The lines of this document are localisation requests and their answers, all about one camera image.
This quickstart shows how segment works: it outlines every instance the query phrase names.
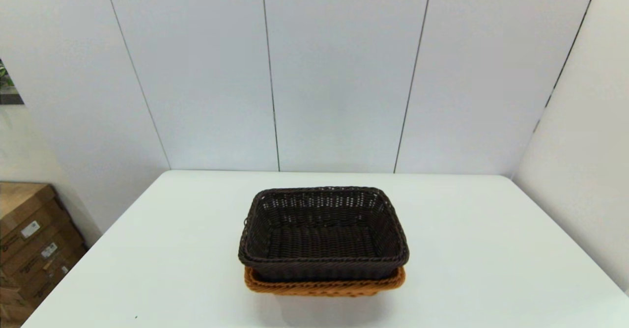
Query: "stacked baskets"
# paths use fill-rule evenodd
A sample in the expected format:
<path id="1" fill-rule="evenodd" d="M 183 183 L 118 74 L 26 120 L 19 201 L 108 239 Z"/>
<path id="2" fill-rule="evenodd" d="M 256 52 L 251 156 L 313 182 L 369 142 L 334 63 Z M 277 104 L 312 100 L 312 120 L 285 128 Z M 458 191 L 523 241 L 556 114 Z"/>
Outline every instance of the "stacked baskets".
<path id="1" fill-rule="evenodd" d="M 366 296 L 404 283 L 409 252 L 379 189 L 271 189 L 256 195 L 238 258 L 254 292 Z"/>

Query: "rectangular basket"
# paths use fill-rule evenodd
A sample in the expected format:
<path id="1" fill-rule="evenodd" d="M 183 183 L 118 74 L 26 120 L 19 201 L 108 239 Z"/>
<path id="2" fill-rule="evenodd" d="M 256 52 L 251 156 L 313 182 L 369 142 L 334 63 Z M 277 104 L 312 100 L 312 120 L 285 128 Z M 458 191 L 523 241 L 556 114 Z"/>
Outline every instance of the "rectangular basket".
<path id="1" fill-rule="evenodd" d="M 265 281 L 384 279 L 408 257 L 391 201 L 367 187 L 261 191 L 238 250 Z"/>
<path id="2" fill-rule="evenodd" d="M 274 295 L 360 297 L 373 296 L 384 290 L 399 288 L 404 283 L 404 267 L 393 270 L 391 276 L 380 280 L 291 281 L 268 283 L 255 270 L 245 267 L 245 285 L 252 292 Z"/>

